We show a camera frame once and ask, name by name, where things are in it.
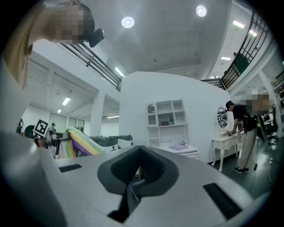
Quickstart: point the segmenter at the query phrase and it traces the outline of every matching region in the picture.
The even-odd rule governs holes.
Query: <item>white desk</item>
[[[169,151],[171,153],[180,154],[180,155],[183,155],[183,156],[186,156],[186,157],[195,158],[195,159],[198,159],[198,154],[200,153],[197,148],[195,148],[191,145],[188,145],[188,148],[181,150],[181,151],[171,149],[170,146],[166,146],[166,145],[160,146],[160,147],[157,147],[157,148],[159,148],[161,150]]]
[[[243,132],[240,134],[234,134],[232,136],[224,136],[221,138],[214,138],[213,140],[213,163],[212,166],[215,165],[216,162],[216,149],[220,149],[220,167],[219,171],[222,172],[223,159],[225,150],[229,150],[232,146],[235,146],[235,153],[237,156],[237,145],[243,143]]]

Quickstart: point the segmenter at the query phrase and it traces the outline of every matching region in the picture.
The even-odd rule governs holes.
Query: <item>dark floor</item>
[[[269,165],[270,158],[283,163],[284,158],[284,137],[277,141],[273,141],[274,144],[268,145],[267,142],[263,143],[261,139],[256,140],[254,162],[252,162],[249,168],[249,173],[237,173],[233,170],[233,167],[238,166],[238,157],[233,157],[224,160],[222,173],[230,177],[232,180],[243,186],[254,199],[258,198],[262,194],[271,191],[280,170],[280,165],[276,162],[272,162]],[[253,167],[257,159],[257,169],[254,172]],[[214,168],[219,169],[220,164],[215,164]]]

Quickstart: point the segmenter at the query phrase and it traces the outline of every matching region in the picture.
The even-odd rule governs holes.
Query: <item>striped cloth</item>
[[[70,127],[65,131],[68,133],[71,139],[60,142],[58,155],[59,159],[105,153],[105,150],[100,145],[92,141],[80,130]]]

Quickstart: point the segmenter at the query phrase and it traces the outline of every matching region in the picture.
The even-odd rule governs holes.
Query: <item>purple stripe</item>
[[[75,141],[75,140],[73,140],[73,139],[71,139],[72,140],[72,145],[74,146],[74,147],[76,147],[77,149],[79,149],[82,153],[84,153],[84,154],[86,154],[86,155],[93,155],[93,154],[91,154],[90,152],[88,152],[81,144],[79,144],[77,141]]]

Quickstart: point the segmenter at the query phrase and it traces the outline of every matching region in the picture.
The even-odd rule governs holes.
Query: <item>tan shirt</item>
[[[30,33],[35,19],[41,10],[34,7],[18,24],[4,49],[4,61],[14,79],[24,89],[28,77],[28,58],[32,45],[28,46]]]

